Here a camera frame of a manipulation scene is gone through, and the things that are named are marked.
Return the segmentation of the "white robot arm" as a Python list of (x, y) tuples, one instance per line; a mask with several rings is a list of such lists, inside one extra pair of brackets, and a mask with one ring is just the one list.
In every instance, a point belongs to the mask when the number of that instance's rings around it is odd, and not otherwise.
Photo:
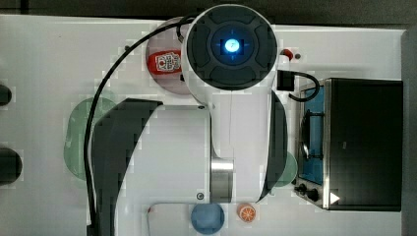
[(287, 154), (285, 110), (272, 89), (280, 65), (270, 23), (241, 5), (197, 15), (181, 70), (199, 108), (127, 98), (95, 125), (91, 142), (97, 236), (150, 236), (161, 204), (256, 203)]

